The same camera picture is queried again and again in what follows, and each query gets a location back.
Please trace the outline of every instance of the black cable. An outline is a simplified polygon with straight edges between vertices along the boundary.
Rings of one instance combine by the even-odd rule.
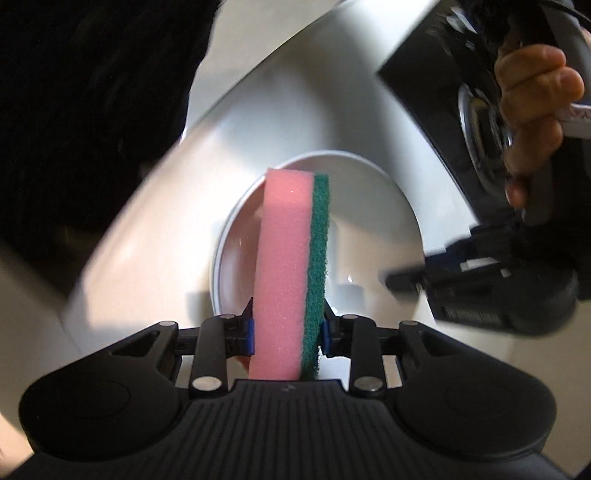
[[[557,0],[538,0],[540,5],[544,7],[554,8],[555,10],[560,10],[566,14],[572,15],[573,17],[577,18],[579,22],[585,24],[587,29],[591,29],[591,18],[583,15],[578,10],[574,8],[567,7],[566,5],[561,4]]]

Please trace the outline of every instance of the finger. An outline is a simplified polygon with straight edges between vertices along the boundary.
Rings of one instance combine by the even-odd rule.
[[[503,93],[501,114],[513,128],[569,106],[585,92],[581,75],[569,67],[520,83]]]
[[[517,34],[517,30],[511,29],[509,33],[506,35],[503,45],[499,47],[499,56],[498,59],[501,59],[507,56],[509,53],[521,48],[521,41],[519,40],[519,35]]]
[[[562,140],[562,127],[555,117],[533,121],[515,134],[511,148],[505,152],[505,166],[514,177],[530,176],[550,159]]]
[[[495,75],[503,91],[542,73],[566,65],[566,56],[559,48],[549,45],[530,45],[521,48],[495,63]]]
[[[588,30],[583,29],[583,35],[585,36],[585,40],[587,40],[587,45],[591,48],[591,33]]]
[[[509,180],[505,185],[505,195],[513,208],[522,209],[527,205],[527,186],[523,180]]]

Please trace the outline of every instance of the white plate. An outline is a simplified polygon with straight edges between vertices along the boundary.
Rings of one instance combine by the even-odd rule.
[[[341,151],[316,151],[280,168],[325,173],[330,182],[326,298],[337,314],[356,313],[380,326],[412,317],[416,299],[395,299],[379,282],[384,269],[422,264],[423,245],[413,210],[376,165]],[[213,259],[216,314],[239,313],[252,297],[264,177],[231,212]]]

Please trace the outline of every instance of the ribbed black surface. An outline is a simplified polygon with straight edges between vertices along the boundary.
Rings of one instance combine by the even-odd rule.
[[[540,455],[475,464],[410,439],[384,403],[338,381],[239,381],[226,397],[194,401],[160,442],[98,463],[34,455],[12,480],[404,479],[564,480]]]

